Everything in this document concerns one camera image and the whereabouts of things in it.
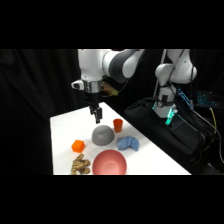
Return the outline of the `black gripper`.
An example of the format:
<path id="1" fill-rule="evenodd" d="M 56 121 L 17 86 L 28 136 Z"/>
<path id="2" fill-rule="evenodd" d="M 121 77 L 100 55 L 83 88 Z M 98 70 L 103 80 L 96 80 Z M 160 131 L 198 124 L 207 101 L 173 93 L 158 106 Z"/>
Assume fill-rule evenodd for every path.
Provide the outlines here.
<path id="1" fill-rule="evenodd" d="M 99 106 L 101 93 L 85 93 L 85 97 L 89 105 L 90 114 L 95 114 L 96 124 L 99 124 L 102 119 L 102 108 Z"/>

